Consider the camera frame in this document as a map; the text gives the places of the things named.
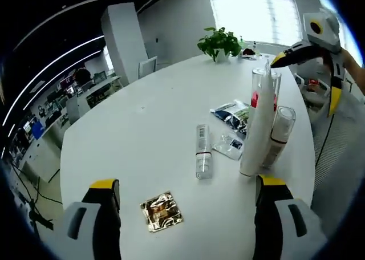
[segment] clear plastic bottle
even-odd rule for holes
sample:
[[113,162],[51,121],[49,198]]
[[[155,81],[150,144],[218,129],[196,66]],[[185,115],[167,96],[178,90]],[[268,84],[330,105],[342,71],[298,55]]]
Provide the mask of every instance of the clear plastic bottle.
[[[255,110],[257,108],[258,95],[261,90],[261,77],[265,74],[265,70],[263,68],[257,67],[252,70],[252,92],[251,92],[251,105],[249,109],[249,120],[247,123],[248,135],[250,135],[250,128],[252,125],[253,116],[255,114]],[[275,115],[277,110],[277,103],[279,98],[279,90],[281,84],[281,73],[277,73],[274,70],[271,70],[271,77],[273,78],[273,87],[274,87],[274,112]]]
[[212,146],[210,144],[209,126],[201,124],[197,126],[196,137],[196,177],[197,179],[209,179],[213,177]]
[[279,158],[289,139],[295,123],[295,111],[289,107],[279,106],[273,128],[271,129],[269,148],[262,166],[270,169]]

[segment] office desk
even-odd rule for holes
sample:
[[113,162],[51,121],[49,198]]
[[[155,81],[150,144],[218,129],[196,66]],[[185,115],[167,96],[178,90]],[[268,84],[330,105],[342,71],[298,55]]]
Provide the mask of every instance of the office desk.
[[[65,133],[63,207],[82,200],[94,181],[117,178],[122,259],[252,259],[256,182],[239,173],[239,161],[217,152],[213,178],[196,179],[196,126],[209,124],[215,139],[230,132],[209,110],[234,99],[250,103],[252,69],[264,65],[264,59],[238,58],[215,64],[201,55],[152,73],[97,105]],[[278,104],[294,108],[297,120],[275,175],[310,205],[315,158],[309,117],[289,68],[277,71]],[[140,203],[166,191],[184,222],[150,233]]]
[[39,176],[43,181],[49,182],[60,169],[60,154],[63,135],[69,122],[60,126],[59,120],[66,114],[66,109],[62,109],[61,116],[55,120],[39,139],[34,139],[28,147],[23,159],[19,164],[19,169],[25,166]]
[[113,83],[114,81],[117,81],[120,88],[122,88],[122,84],[120,81],[120,76],[113,76],[111,78],[105,79],[102,82],[98,83],[94,87],[91,87],[89,90],[84,92],[82,95],[78,96],[78,106],[79,106],[79,113],[80,116],[85,115],[88,111],[90,111],[91,107],[89,106],[87,102],[87,98],[94,94],[97,90],[102,89],[104,86],[107,86],[110,83]]

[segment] gold foil packet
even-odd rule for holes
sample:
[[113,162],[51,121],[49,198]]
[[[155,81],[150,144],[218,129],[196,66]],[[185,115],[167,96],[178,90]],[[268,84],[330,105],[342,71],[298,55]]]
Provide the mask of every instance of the gold foil packet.
[[146,217],[148,230],[152,233],[183,222],[183,216],[171,192],[147,200],[140,204],[140,207]]

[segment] plastic packet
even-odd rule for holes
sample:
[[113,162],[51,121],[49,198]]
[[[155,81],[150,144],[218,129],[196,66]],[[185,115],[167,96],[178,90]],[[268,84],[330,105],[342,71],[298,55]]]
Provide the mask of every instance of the plastic packet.
[[247,135],[249,108],[250,105],[235,99],[232,103],[224,104],[217,109],[211,109],[210,112],[226,122],[237,136],[244,140]]
[[140,204],[140,207],[146,218],[148,230],[153,233],[184,220],[171,192],[165,192],[147,200]]
[[239,160],[244,150],[244,142],[235,134],[226,133],[213,145],[213,149],[230,159]]

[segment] bright window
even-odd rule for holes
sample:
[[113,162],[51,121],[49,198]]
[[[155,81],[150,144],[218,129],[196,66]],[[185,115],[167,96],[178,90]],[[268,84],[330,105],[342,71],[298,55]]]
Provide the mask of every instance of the bright window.
[[302,39],[294,0],[211,0],[217,27],[244,40],[291,46]]
[[105,60],[107,62],[108,69],[109,70],[114,69],[114,66],[112,64],[112,60],[110,59],[110,56],[109,56],[109,51],[108,51],[107,46],[104,47],[103,54],[104,54]]
[[347,25],[345,24],[345,22],[343,21],[341,16],[338,14],[337,9],[331,3],[330,0],[319,0],[319,1],[321,2],[323,7],[331,10],[332,12],[334,12],[337,15],[337,18],[338,18],[339,24],[340,24],[339,37],[340,37],[340,41],[341,41],[341,46],[343,48],[345,48],[354,57],[356,62],[359,63],[359,65],[361,66],[363,64],[361,52],[356,44],[356,40],[355,40],[354,36],[352,36],[350,29],[348,29]]

